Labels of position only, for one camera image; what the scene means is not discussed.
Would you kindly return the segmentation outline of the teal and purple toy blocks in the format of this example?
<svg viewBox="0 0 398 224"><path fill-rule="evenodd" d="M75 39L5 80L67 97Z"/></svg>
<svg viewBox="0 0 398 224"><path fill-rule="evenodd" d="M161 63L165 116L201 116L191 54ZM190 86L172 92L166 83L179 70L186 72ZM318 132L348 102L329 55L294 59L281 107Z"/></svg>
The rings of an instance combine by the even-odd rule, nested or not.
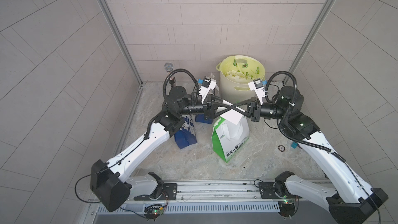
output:
<svg viewBox="0 0 398 224"><path fill-rule="evenodd" d="M293 149L297 148L297 147L298 147L298 143L292 142L291 147L292 147Z"/></svg>

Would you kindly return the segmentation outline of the yellow-green avocado bin liner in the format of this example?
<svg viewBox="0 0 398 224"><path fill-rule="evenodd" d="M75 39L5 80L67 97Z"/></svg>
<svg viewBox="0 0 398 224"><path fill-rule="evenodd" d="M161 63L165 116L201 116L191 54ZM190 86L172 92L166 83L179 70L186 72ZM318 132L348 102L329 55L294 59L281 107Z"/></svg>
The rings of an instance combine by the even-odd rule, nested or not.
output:
<svg viewBox="0 0 398 224"><path fill-rule="evenodd" d="M222 75L230 70L249 71L259 74L260 79L265 79L265 68L258 60L247 56L229 56L216 66Z"/></svg>

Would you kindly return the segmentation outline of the white plastic waste bin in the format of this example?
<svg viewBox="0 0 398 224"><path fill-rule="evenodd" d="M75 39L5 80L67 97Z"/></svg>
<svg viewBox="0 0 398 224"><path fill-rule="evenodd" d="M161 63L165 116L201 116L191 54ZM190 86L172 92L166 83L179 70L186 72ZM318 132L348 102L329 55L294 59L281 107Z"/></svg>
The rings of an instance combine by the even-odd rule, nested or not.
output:
<svg viewBox="0 0 398 224"><path fill-rule="evenodd" d="M220 94L221 97L230 103L237 103L256 96L254 91L249 89L248 84L238 84L226 79L220 73Z"/></svg>

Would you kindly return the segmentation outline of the glitter microphone on black stand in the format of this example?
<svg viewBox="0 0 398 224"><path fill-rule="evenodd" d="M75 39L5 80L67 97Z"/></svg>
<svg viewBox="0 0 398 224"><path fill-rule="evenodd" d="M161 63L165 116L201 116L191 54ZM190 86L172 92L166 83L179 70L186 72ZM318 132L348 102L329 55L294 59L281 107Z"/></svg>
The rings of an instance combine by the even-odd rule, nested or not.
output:
<svg viewBox="0 0 398 224"><path fill-rule="evenodd" d="M164 68L166 72L168 73L168 80L167 83L171 86L171 88L174 88L176 84L176 78L175 76L170 76L170 73L174 70L174 65L170 62L165 63Z"/></svg>

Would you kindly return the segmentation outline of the shredded paper pieces in bin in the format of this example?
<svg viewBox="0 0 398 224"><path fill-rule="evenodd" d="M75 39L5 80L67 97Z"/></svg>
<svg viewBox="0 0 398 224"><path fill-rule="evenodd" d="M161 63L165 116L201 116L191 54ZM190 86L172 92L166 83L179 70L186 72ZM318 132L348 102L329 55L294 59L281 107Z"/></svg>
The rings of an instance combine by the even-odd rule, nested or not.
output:
<svg viewBox="0 0 398 224"><path fill-rule="evenodd" d="M226 72L224 76L230 81L239 84L249 83L255 79L260 78L259 74L254 73L252 70L249 71L230 70Z"/></svg>

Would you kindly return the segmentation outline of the blue white paper bag rear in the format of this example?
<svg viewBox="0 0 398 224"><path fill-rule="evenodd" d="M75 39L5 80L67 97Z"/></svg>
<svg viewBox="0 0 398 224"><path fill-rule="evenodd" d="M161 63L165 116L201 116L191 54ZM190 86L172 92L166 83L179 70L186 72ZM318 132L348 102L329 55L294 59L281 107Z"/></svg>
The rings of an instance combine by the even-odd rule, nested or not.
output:
<svg viewBox="0 0 398 224"><path fill-rule="evenodd" d="M199 101L205 102L205 97L209 95L219 95L219 86L217 85L216 77L213 73L206 75L203 79L197 79L200 86L200 99ZM206 117L205 114L199 114L195 116L195 121L199 123L212 124L213 119Z"/></svg>

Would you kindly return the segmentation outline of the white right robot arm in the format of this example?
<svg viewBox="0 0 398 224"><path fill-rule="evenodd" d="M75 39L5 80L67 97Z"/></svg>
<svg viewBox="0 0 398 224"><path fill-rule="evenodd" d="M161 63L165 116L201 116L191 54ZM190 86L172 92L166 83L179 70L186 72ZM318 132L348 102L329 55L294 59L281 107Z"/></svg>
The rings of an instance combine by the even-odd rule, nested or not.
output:
<svg viewBox="0 0 398 224"><path fill-rule="evenodd" d="M299 144L319 165L333 184L325 188L286 171L275 178L275 194L280 198L297 196L327 210L339 224L362 224L388 200L381 188L374 188L362 179L330 145L314 121L301 112L304 101L297 79L287 71L272 75L286 75L292 86L282 87L276 100L268 98L269 83L262 89L265 101L252 98L232 105L233 110L246 105L244 112L252 121L259 118L277 119L281 134Z"/></svg>

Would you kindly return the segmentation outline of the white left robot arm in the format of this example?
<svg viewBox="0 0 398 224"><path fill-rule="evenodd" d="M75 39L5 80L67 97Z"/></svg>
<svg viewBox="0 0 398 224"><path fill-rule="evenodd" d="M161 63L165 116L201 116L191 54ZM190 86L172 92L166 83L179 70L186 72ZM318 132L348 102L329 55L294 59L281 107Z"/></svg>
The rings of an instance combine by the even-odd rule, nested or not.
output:
<svg viewBox="0 0 398 224"><path fill-rule="evenodd" d="M162 88L162 109L149 121L146 132L107 162L98 160L92 166L88 178L98 203L109 212L114 212L130 197L145 195L157 199L163 187L160 177L154 173L138 179L130 179L130 176L157 147L183 128L186 117L222 117L238 124L246 116L246 111L237 105L209 94L216 84L209 77L196 80L192 73L183 68L169 72Z"/></svg>

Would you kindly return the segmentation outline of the blue white paper bag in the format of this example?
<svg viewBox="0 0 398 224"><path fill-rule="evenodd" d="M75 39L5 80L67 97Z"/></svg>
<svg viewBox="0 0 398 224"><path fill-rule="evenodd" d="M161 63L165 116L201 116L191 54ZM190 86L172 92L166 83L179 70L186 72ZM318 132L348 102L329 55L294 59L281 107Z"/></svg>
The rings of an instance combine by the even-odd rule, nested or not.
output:
<svg viewBox="0 0 398 224"><path fill-rule="evenodd" d="M209 95L219 95L219 86L217 85L216 77L213 73L206 75L203 79L197 79L200 86L200 99L199 101L205 102L205 97ZM199 123L212 124L213 119L206 117L205 114L199 114L195 116L195 121Z"/></svg>
<svg viewBox="0 0 398 224"><path fill-rule="evenodd" d="M190 145L194 145L197 143L197 137L192 116L185 115L183 117L184 124L174 135L175 142L179 149L184 149Z"/></svg>

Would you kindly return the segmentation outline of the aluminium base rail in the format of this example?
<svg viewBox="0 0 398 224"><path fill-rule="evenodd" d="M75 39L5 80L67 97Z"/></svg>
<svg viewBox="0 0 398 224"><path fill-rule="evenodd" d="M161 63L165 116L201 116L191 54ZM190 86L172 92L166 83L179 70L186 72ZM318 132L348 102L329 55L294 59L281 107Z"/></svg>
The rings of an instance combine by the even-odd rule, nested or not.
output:
<svg viewBox="0 0 398 224"><path fill-rule="evenodd" d="M293 180L292 195L279 196L275 183L260 180L175 181L163 185L157 199L128 197L113 214L155 219L163 214L279 213L292 217L302 202L328 209L325 198L336 194L328 180Z"/></svg>

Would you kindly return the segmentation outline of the green white paper bag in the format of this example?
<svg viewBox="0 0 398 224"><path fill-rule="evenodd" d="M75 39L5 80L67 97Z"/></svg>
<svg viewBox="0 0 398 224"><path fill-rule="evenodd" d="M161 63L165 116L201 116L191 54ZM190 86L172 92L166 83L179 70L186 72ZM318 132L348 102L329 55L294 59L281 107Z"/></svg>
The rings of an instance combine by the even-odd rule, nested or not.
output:
<svg viewBox="0 0 398 224"><path fill-rule="evenodd" d="M249 126L246 117L242 117L237 124L219 117L213 124L212 148L226 163L231 160L248 139Z"/></svg>

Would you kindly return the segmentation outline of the blue white paper bag front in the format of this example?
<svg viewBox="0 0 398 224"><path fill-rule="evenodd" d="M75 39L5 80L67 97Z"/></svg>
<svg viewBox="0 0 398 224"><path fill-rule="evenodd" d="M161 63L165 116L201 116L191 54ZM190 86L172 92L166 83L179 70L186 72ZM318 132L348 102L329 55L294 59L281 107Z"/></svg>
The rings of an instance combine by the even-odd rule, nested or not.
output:
<svg viewBox="0 0 398 224"><path fill-rule="evenodd" d="M183 117L184 124L174 135L175 142L179 149L184 149L190 145L194 145L197 143L197 137L192 116L185 115Z"/></svg>

